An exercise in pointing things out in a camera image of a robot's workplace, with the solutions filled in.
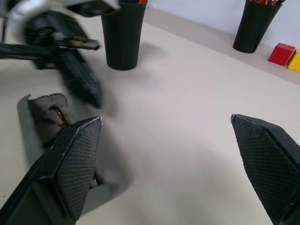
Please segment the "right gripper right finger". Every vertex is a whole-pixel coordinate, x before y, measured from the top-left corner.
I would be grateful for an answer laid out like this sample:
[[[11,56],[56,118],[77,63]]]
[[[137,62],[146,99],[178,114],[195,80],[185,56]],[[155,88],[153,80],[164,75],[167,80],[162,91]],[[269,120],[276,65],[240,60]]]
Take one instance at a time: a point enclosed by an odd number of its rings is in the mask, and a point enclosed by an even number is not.
[[[243,166],[274,225],[300,223],[300,146],[278,125],[233,114]]]

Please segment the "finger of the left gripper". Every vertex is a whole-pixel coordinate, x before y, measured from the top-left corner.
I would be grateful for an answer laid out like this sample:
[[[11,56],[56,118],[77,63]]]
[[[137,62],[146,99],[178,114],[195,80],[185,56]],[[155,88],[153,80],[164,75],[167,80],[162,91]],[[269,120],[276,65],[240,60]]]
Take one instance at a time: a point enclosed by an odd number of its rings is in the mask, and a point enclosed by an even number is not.
[[[100,81],[77,50],[60,50],[60,72],[75,97],[96,108],[104,107]]]

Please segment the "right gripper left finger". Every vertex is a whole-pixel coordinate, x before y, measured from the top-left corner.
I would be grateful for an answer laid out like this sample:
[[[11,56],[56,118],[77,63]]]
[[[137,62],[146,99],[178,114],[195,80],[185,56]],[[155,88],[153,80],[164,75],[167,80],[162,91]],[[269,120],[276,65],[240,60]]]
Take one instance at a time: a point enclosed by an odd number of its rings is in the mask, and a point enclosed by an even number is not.
[[[74,225],[94,176],[102,119],[62,130],[0,210],[2,225]]]

